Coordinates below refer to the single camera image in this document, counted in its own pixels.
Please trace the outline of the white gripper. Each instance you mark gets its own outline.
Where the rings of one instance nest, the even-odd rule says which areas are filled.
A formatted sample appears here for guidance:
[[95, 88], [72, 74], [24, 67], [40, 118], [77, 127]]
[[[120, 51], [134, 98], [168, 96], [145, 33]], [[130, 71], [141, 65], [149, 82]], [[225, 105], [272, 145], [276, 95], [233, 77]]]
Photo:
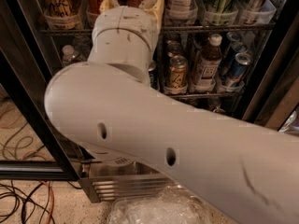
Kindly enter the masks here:
[[126, 30], [139, 36], [150, 50], [156, 49], [163, 22], [164, 0], [143, 0], [139, 8], [120, 7], [118, 0], [103, 0], [99, 11], [102, 14], [95, 21], [93, 41], [105, 31]]

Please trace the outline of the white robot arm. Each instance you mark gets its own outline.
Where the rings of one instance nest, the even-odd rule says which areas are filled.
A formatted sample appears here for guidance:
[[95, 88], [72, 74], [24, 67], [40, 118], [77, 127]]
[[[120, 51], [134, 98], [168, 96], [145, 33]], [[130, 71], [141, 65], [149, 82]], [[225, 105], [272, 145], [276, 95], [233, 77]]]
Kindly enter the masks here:
[[94, 157], [138, 161], [239, 224], [299, 224], [299, 138], [190, 105], [150, 85], [164, 0], [104, 0], [84, 63], [45, 92], [52, 125]]

